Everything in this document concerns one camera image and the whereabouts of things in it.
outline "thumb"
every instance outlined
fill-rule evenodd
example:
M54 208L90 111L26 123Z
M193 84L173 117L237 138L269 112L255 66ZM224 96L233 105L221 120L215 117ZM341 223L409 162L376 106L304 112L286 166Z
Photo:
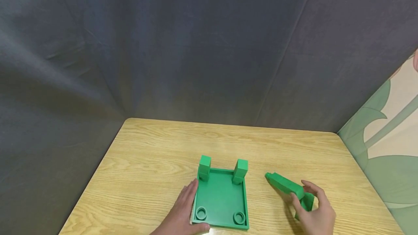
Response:
M199 234L199 233L203 233L203 232L207 232L209 231L210 226L207 223L198 223L198 224L193 224L190 225L190 229L189 229L189 234L190 235L195 235L195 234Z
M300 201L299 201L298 197L296 196L296 194L291 192L290 196L292 197L293 207L295 208L296 213L300 216L301 214L303 214L305 209L302 207L302 205L300 205Z

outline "green l-shaped piece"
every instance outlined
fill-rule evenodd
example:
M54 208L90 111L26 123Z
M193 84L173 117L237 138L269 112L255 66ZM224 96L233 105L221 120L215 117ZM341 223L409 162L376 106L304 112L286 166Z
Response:
M296 194L300 201L300 205L302 205L306 211L312 211L315 196L309 192L305 192L302 186L277 173L267 172L265 177L272 186L280 191L283 191L286 194L290 194L291 192ZM295 219L299 220L298 214L295 214Z

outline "left hand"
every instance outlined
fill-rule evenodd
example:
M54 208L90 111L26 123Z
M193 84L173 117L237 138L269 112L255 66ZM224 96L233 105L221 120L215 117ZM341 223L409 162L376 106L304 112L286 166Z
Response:
M207 223L190 224L190 213L197 186L197 179L184 186L173 208L150 235L195 235L209 231L210 226Z

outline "green plastic part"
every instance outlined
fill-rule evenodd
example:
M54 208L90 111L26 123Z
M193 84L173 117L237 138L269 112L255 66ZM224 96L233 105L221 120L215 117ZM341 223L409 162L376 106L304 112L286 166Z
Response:
M249 229L245 179L242 178L241 183L234 184L234 170L228 169L210 168L209 175L207 181L199 180L192 222L206 222L214 227Z
M248 171L248 161L238 159L234 169L234 177L244 178Z
M199 162L198 178L207 182L209 180L211 158L206 155L202 155Z
M272 186L275 186L277 189L283 191L286 194L293 192L296 194L299 200L305 196L305 191L303 190L302 186L292 182L280 174L267 172L265 177Z
M244 182L244 178L233 177L233 184L238 185L238 184L240 184L242 182Z
M300 200L300 205L302 205L306 211L312 211L314 200L315 196L312 193L305 192L305 196ZM299 220L297 213L295 214L295 219Z

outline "green patterned wall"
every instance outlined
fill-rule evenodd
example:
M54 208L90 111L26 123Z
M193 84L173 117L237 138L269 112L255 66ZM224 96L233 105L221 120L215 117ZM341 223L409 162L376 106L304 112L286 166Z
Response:
M338 132L407 235L418 234L417 108L418 50Z

